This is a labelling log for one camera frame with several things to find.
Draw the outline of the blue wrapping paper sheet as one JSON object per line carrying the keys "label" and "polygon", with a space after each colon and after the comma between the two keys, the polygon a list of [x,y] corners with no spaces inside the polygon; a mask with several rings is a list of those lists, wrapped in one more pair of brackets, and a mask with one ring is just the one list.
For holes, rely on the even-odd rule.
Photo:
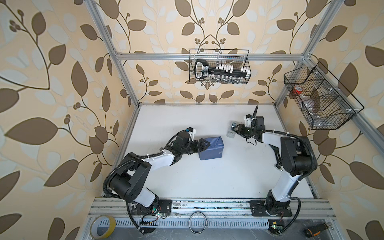
{"label": "blue wrapping paper sheet", "polygon": [[224,151],[224,142],[222,137],[205,138],[205,140],[209,141],[211,145],[207,150],[199,153],[200,160],[204,161],[221,158]]}

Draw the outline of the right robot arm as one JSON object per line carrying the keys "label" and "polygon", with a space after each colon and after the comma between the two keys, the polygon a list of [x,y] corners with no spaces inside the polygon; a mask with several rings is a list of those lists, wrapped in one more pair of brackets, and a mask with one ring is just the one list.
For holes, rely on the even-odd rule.
{"label": "right robot arm", "polygon": [[231,131],[256,143],[269,145],[282,174],[266,198],[266,210],[287,206],[302,179],[316,169],[316,157],[307,137],[267,130],[262,116],[247,115],[243,124],[232,124]]}

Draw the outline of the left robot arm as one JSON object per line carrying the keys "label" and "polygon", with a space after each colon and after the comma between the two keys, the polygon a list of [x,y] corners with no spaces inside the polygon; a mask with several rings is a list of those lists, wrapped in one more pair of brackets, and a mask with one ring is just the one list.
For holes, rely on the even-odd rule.
{"label": "left robot arm", "polygon": [[145,188],[148,175],[151,171],[176,164],[184,155],[207,150],[210,142],[195,140],[195,132],[193,128],[179,131],[159,153],[144,156],[128,153],[104,180],[104,194],[128,204],[140,204],[151,213],[159,212],[159,197]]}

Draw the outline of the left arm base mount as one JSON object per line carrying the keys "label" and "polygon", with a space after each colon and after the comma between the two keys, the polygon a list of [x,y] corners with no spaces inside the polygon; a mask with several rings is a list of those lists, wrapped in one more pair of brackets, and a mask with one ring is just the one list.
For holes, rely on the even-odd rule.
{"label": "left arm base mount", "polygon": [[155,200],[155,202],[149,207],[144,207],[141,204],[134,204],[131,209],[131,214],[137,216],[169,216],[172,211],[172,203],[173,201],[170,199],[159,199]]}

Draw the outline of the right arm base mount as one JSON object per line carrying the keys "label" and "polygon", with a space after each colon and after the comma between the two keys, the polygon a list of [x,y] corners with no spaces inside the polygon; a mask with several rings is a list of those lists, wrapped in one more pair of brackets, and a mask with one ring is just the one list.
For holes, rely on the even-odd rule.
{"label": "right arm base mount", "polygon": [[250,209],[253,217],[292,217],[290,201],[288,202],[269,202],[267,200],[252,200]]}

